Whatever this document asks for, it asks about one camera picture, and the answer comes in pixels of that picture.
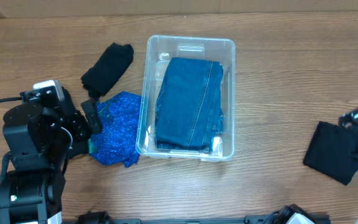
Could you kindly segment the black cloth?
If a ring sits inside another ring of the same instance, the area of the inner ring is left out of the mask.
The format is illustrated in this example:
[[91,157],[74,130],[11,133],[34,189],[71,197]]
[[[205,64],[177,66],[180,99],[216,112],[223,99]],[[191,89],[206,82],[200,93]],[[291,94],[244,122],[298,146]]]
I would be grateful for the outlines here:
[[88,153],[88,139],[91,136],[91,130],[85,117],[75,108],[68,90],[62,88],[65,95],[65,100],[60,102],[63,112],[62,126],[70,132],[73,138],[71,149],[68,150],[68,158],[71,159]]
[[358,147],[358,134],[320,121],[311,138],[303,164],[347,185],[358,171],[358,161],[351,151]]

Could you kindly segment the blue sequin fabric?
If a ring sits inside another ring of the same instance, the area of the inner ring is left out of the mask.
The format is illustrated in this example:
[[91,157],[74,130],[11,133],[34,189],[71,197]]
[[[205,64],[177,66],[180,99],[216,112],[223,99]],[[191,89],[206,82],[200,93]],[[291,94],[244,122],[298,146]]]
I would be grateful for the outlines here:
[[117,163],[130,167],[139,160],[136,137],[142,97],[123,91],[97,104],[103,125],[88,141],[89,154],[104,166]]

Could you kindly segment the blue denim jeans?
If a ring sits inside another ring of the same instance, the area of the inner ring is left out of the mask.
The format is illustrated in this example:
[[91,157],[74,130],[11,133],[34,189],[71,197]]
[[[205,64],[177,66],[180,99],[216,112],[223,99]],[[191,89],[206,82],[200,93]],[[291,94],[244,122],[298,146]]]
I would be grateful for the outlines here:
[[212,151],[215,135],[223,132],[222,79],[217,61],[171,59],[155,105],[159,149]]

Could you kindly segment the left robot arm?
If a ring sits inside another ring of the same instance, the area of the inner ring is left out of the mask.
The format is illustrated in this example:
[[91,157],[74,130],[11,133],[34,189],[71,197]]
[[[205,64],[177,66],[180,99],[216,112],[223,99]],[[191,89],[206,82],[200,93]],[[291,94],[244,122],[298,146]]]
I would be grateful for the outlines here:
[[88,152],[102,131],[96,102],[78,111],[65,91],[20,93],[22,104],[3,117],[9,146],[1,164],[0,223],[61,223],[65,172],[72,157]]

